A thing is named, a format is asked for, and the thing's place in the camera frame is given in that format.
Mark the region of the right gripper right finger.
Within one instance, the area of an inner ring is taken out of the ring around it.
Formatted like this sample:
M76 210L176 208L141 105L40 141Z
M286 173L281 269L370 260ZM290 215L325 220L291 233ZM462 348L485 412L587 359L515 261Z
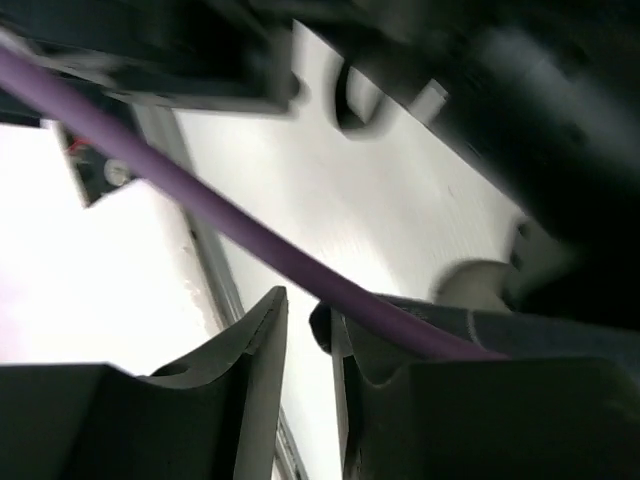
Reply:
M635 479L639 374L601 358L332 359L347 479Z

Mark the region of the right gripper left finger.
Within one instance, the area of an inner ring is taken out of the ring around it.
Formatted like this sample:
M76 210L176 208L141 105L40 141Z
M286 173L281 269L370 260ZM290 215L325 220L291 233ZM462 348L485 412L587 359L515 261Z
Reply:
M285 289L271 289L149 376L107 364L3 367L2 477L269 478L287 306Z

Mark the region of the dark grey checked pillowcase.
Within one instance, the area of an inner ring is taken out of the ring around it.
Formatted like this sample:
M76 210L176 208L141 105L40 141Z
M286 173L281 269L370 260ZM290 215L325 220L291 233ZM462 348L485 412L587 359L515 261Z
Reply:
M392 305L445 332L483 349L511 358L601 358L639 374L639 335L573 321L531 315L437 306L414 299L385 298ZM393 371L418 357L382 340L345 318L325 303L318 304L309 319L320 348L330 353L338 335L338 351L358 355L366 367Z

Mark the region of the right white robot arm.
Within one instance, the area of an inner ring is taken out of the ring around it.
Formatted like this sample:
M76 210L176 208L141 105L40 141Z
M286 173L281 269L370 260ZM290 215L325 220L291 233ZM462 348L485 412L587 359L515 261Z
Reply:
M401 105L526 213L437 304L346 280L149 145L133 108L280 114L301 23L341 56L344 134ZM639 475L635 1L5 1L1 119L62 122L319 302L345 479Z

